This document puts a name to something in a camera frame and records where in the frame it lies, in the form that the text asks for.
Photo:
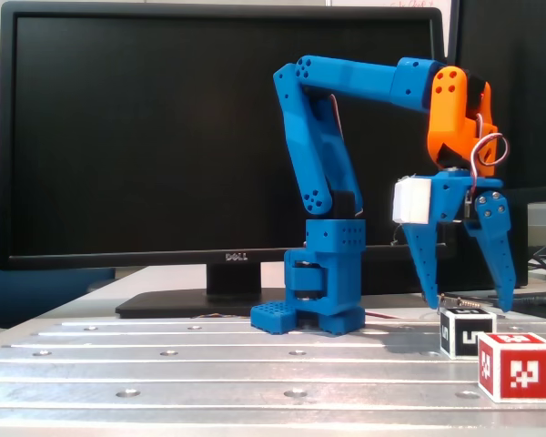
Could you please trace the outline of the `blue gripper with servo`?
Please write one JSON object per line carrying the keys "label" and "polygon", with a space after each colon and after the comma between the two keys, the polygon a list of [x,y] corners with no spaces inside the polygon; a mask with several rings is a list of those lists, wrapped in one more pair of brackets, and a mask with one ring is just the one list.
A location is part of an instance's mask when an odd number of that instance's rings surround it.
{"label": "blue gripper with servo", "polygon": [[497,293],[497,306],[509,312],[513,303],[516,274],[509,232],[511,216],[503,183],[496,178],[473,181],[467,170],[444,170],[430,178],[430,224],[403,224],[422,295],[428,306],[439,307],[437,285],[437,228],[441,222],[473,222],[476,236]]}

